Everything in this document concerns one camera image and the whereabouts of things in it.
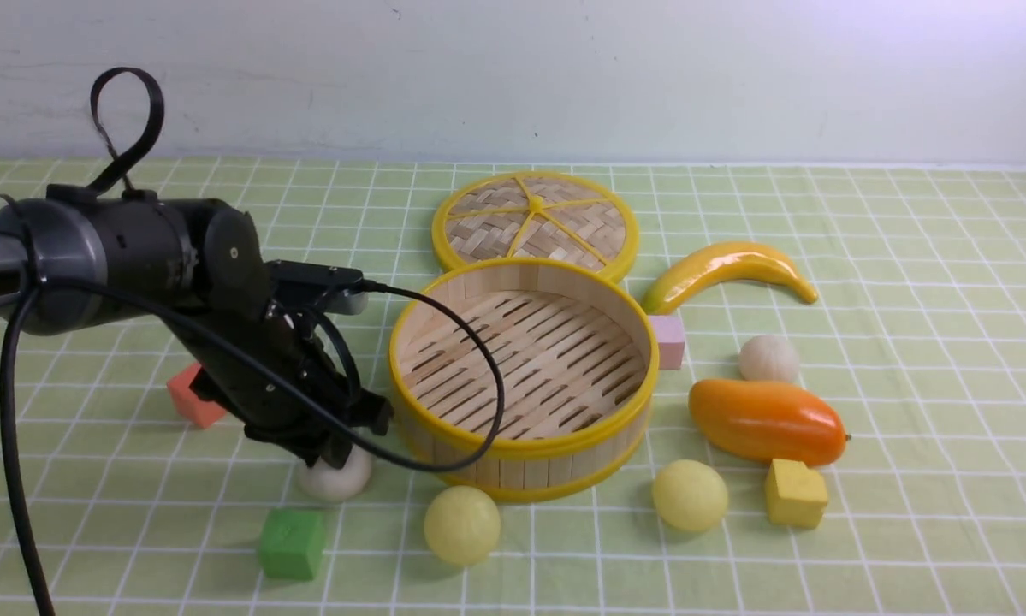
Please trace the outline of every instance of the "yellow ball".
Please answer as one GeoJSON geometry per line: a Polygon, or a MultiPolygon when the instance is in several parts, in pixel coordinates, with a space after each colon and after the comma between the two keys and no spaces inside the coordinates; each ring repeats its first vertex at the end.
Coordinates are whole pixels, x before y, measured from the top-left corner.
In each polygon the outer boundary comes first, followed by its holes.
{"type": "Polygon", "coordinates": [[[502,517],[485,492],[469,486],[442,491],[426,511],[426,543],[441,561],[468,567],[501,541],[502,517]]]}
{"type": "Polygon", "coordinates": [[[653,504],[670,527],[702,533],[721,523],[729,493],[713,468],[696,460],[677,460],[654,479],[653,504]]]}

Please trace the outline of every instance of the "white wall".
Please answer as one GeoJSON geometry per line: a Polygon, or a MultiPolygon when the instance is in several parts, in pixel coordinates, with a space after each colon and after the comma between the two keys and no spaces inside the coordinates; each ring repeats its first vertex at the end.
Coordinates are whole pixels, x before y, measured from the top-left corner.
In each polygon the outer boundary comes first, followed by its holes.
{"type": "Polygon", "coordinates": [[[0,0],[0,156],[118,64],[157,155],[1026,163],[1026,0],[0,0]]]}

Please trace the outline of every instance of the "black strap loop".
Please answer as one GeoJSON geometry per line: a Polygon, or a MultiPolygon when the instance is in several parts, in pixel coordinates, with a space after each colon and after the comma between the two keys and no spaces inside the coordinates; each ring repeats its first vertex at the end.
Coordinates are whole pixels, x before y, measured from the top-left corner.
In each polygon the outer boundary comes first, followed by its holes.
{"type": "Polygon", "coordinates": [[[145,156],[148,156],[148,153],[156,145],[156,141],[159,140],[159,136],[163,129],[162,87],[159,86],[159,82],[151,74],[147,73],[147,71],[132,67],[112,68],[98,75],[98,78],[94,80],[94,85],[90,87],[90,117],[94,120],[94,128],[102,136],[102,141],[106,142],[106,149],[110,151],[110,156],[113,156],[113,162],[106,168],[103,168],[102,172],[90,183],[88,188],[91,191],[102,194],[113,188],[118,180],[122,180],[125,183],[125,189],[133,191],[132,183],[128,180],[128,172],[145,156]],[[106,83],[109,83],[111,79],[122,73],[133,74],[144,82],[148,90],[149,108],[148,124],[145,125],[144,133],[142,133],[136,143],[132,144],[132,147],[126,149],[124,153],[118,156],[116,148],[113,147],[113,141],[110,141],[110,136],[106,133],[106,128],[102,127],[102,120],[98,120],[98,97],[102,94],[103,87],[106,87],[106,83]]]}

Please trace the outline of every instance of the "toy mango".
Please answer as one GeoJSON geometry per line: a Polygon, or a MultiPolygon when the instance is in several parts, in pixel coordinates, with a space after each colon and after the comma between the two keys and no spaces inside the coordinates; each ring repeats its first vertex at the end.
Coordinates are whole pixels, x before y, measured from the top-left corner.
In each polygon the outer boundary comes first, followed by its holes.
{"type": "Polygon", "coordinates": [[[836,410],[789,382],[704,379],[688,391],[688,412],[715,448],[763,464],[829,465],[852,438],[836,410]]]}

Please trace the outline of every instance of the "green cube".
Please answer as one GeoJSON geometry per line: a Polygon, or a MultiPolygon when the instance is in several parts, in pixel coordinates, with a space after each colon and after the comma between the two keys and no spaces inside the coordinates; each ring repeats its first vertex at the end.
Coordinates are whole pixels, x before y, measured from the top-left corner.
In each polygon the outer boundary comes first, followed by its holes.
{"type": "Polygon", "coordinates": [[[322,565],[325,546],[321,511],[275,508],[262,527],[258,561],[267,578],[310,581],[322,565]]]}

